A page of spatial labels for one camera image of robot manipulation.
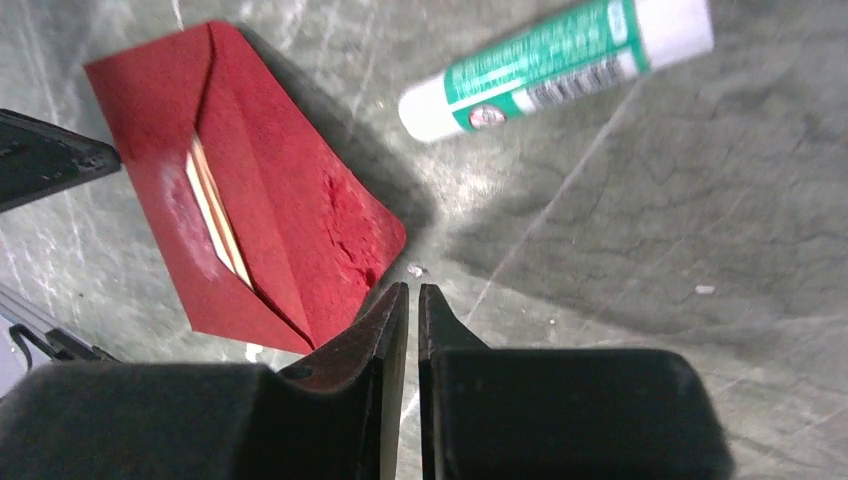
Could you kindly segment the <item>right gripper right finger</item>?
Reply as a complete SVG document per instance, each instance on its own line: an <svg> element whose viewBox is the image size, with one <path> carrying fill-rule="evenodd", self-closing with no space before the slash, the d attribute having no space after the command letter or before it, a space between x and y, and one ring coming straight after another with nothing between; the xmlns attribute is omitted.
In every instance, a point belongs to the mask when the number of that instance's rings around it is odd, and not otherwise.
<svg viewBox="0 0 848 480"><path fill-rule="evenodd" d="M427 479L729 479L734 460L692 365L650 348L485 344L439 287L419 294Z"/></svg>

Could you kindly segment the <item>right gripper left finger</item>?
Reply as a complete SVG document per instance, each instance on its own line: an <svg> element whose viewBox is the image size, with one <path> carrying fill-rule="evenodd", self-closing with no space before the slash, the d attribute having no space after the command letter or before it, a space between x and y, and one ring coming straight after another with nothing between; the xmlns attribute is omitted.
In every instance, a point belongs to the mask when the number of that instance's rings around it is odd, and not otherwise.
<svg viewBox="0 0 848 480"><path fill-rule="evenodd" d="M57 333L1 401L5 479L391 479L409 289L281 370L123 363Z"/></svg>

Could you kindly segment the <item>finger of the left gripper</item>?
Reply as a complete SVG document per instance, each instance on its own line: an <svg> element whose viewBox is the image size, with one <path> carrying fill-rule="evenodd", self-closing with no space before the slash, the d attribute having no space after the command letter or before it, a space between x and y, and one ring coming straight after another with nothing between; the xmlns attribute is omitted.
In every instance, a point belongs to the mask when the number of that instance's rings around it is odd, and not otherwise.
<svg viewBox="0 0 848 480"><path fill-rule="evenodd" d="M121 169L111 145L12 110L1 111L1 211Z"/></svg>

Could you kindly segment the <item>tan letter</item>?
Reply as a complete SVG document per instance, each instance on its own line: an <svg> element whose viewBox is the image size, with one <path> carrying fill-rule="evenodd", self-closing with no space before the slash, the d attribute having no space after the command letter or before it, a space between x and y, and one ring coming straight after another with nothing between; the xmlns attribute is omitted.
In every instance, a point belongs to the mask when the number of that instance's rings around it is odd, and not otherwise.
<svg viewBox="0 0 848 480"><path fill-rule="evenodd" d="M248 289L253 291L254 286L236 235L197 134L194 134L191 139L185 171L217 258Z"/></svg>

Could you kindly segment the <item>red envelope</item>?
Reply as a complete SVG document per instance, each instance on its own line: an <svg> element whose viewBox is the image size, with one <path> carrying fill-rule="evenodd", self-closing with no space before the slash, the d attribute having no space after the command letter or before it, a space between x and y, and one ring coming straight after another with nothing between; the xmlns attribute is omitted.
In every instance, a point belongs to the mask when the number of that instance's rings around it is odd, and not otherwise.
<svg viewBox="0 0 848 480"><path fill-rule="evenodd" d="M348 328L406 243L233 25L85 68L192 327L307 354ZM186 172L203 150L249 280L217 256Z"/></svg>

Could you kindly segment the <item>green glue stick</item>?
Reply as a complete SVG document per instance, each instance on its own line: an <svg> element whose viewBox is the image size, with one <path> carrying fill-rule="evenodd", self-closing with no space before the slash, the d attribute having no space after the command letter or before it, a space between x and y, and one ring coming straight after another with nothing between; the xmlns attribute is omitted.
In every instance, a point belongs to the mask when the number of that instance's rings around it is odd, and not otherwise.
<svg viewBox="0 0 848 480"><path fill-rule="evenodd" d="M571 103L710 52L705 0L587 1L408 88L398 114L431 143Z"/></svg>

